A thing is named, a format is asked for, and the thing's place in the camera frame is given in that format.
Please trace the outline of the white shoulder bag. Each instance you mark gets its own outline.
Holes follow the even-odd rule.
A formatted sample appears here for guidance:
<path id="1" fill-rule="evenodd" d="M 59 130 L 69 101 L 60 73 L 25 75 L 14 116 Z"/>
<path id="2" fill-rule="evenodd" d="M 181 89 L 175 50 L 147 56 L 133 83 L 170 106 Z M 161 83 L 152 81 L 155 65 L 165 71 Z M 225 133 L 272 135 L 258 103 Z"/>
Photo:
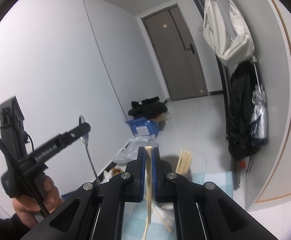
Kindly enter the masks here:
<path id="1" fill-rule="evenodd" d="M 229 4 L 230 35 L 217 0 L 205 0 L 203 36 L 215 55 L 225 66 L 233 66 L 254 56 L 255 45 L 239 9 L 232 0 Z"/>

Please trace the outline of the person's left hand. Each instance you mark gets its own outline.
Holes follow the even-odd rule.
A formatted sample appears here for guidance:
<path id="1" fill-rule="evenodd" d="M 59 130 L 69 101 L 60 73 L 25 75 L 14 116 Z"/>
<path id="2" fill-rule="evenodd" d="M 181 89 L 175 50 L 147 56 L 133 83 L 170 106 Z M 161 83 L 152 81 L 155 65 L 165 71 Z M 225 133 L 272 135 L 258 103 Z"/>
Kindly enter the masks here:
<path id="1" fill-rule="evenodd" d="M 45 176 L 43 188 L 47 193 L 43 203 L 47 210 L 52 212 L 62 203 L 59 190 L 49 176 Z M 13 198 L 12 204 L 17 216 L 25 226 L 32 229 L 38 224 L 34 213 L 39 212 L 40 208 L 35 200 L 26 195 L 20 195 L 19 197 Z"/>

